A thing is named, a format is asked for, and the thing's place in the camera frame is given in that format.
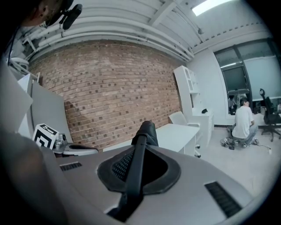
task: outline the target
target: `dark hair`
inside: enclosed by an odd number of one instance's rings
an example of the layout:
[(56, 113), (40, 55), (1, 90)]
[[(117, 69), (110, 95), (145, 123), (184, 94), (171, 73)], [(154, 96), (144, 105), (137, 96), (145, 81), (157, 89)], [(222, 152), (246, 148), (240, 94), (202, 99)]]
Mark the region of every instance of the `dark hair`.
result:
[(240, 106), (243, 106), (245, 102), (248, 102), (247, 98), (241, 98), (240, 99)]

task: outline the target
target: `white t-shirt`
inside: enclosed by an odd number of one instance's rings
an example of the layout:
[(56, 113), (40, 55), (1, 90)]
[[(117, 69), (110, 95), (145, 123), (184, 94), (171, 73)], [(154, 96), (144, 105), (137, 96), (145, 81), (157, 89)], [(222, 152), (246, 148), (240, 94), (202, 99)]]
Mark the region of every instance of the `white t-shirt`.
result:
[(236, 126), (232, 131), (232, 135), (236, 138), (245, 139), (250, 134), (250, 125), (254, 120), (250, 107), (241, 106), (235, 114)]

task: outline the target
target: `white cabinet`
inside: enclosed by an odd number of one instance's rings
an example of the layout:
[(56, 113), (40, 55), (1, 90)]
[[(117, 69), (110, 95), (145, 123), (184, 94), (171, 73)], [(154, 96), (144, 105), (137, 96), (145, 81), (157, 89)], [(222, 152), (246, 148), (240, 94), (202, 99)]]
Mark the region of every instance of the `white cabinet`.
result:
[(183, 109), (183, 115), (188, 123), (199, 123), (200, 131), (197, 134), (197, 144), (205, 149), (212, 136), (214, 129), (213, 110), (202, 113), (206, 109), (200, 96), (199, 83), (196, 80), (196, 74), (190, 69), (180, 66), (174, 70), (177, 85), (180, 93), (180, 100)]

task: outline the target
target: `white desk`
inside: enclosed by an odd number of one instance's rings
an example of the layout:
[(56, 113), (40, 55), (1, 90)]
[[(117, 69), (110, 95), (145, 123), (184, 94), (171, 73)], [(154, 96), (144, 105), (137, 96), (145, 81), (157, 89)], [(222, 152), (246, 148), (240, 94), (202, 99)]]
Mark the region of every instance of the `white desk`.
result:
[[(156, 129), (159, 147), (169, 149), (182, 154), (194, 156), (196, 134), (198, 127), (189, 127), (177, 124), (166, 124)], [(104, 152), (131, 145), (128, 140), (103, 149)]]

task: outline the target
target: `ceiling beam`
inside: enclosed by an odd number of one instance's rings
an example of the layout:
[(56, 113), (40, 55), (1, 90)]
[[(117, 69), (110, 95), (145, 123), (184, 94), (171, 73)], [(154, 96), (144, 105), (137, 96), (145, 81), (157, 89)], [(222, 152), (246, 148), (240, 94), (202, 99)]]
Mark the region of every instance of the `ceiling beam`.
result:
[(182, 0), (167, 0), (153, 15), (148, 25), (156, 27)]

